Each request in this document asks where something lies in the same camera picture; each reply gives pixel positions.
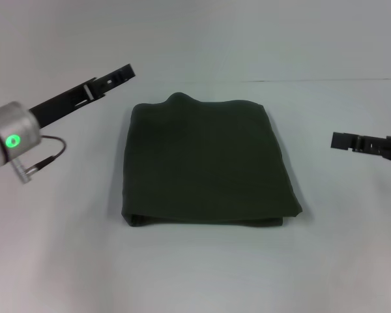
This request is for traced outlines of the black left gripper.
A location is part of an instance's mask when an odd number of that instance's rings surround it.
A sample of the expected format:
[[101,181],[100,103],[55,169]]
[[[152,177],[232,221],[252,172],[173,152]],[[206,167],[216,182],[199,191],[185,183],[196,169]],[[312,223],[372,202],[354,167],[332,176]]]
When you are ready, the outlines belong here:
[[131,64],[127,64],[101,78],[92,78],[77,85],[29,109],[29,111],[38,121],[39,128],[44,128],[82,106],[90,104],[95,99],[104,97],[107,92],[128,82],[135,76]]

